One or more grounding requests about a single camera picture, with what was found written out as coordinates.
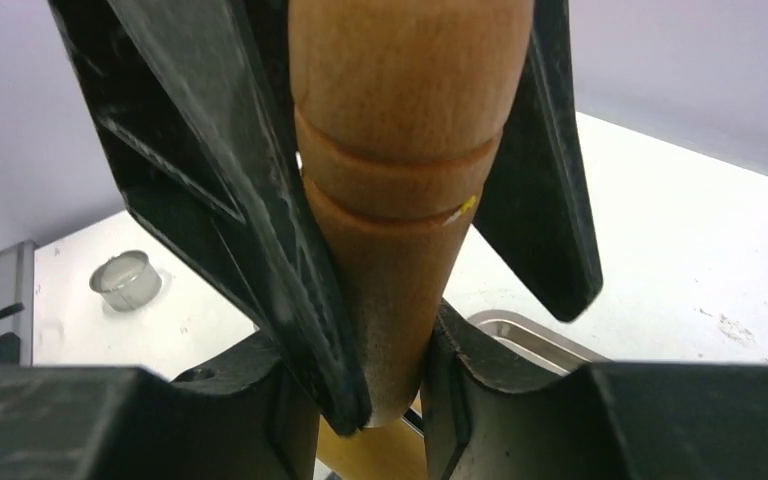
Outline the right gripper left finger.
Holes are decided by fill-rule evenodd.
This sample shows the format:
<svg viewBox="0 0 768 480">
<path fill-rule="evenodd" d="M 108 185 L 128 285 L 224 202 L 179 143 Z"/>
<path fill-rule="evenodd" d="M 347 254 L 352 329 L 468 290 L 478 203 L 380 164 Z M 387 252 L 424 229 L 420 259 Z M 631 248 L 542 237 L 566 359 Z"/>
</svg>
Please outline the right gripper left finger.
<svg viewBox="0 0 768 480">
<path fill-rule="evenodd" d="M 261 332 L 171 382 L 0 365 L 0 479 L 309 479 L 318 430 Z"/>
</svg>

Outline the stainless steel tray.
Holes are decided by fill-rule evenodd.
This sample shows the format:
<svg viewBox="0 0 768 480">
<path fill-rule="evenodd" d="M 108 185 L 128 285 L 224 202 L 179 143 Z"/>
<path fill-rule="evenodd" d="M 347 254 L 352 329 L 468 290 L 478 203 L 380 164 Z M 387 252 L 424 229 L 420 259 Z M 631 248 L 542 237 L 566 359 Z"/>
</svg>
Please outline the stainless steel tray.
<svg viewBox="0 0 768 480">
<path fill-rule="evenodd" d="M 610 361 L 517 312 L 484 310 L 467 321 L 529 362 L 557 375 L 567 375 L 586 363 Z"/>
</svg>

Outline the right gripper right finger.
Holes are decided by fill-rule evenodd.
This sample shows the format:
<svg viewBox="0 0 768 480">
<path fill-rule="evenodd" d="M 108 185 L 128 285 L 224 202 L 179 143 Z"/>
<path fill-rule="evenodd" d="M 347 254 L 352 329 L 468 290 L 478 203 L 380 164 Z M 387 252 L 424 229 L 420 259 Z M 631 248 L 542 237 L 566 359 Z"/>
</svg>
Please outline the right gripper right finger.
<svg viewBox="0 0 768 480">
<path fill-rule="evenodd" d="M 768 364 L 561 376 L 443 305 L 421 403 L 433 479 L 768 479 Z"/>
</svg>

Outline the wooden rolling pin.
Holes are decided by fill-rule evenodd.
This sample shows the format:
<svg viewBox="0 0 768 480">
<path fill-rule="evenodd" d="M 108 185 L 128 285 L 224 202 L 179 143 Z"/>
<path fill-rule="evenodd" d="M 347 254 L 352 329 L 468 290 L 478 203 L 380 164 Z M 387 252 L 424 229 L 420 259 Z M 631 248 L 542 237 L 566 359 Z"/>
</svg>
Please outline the wooden rolling pin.
<svg viewBox="0 0 768 480">
<path fill-rule="evenodd" d="M 335 258 L 372 404 L 319 434 L 345 479 L 423 479 L 415 401 L 435 316 L 525 65 L 530 1 L 293 1 L 302 180 Z"/>
</svg>

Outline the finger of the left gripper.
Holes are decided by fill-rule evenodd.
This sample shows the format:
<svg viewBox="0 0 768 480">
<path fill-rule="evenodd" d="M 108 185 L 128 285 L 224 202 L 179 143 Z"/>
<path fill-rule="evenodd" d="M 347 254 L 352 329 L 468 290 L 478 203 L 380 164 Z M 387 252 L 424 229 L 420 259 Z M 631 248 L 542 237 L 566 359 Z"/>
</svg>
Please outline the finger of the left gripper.
<svg viewBox="0 0 768 480">
<path fill-rule="evenodd" d="M 556 320 L 575 321 L 599 295 L 566 1 L 535 4 L 526 64 L 473 224 Z"/>
<path fill-rule="evenodd" d="M 248 315 L 334 432 L 371 414 L 305 198 L 285 1 L 49 5 L 127 211 Z"/>
</svg>

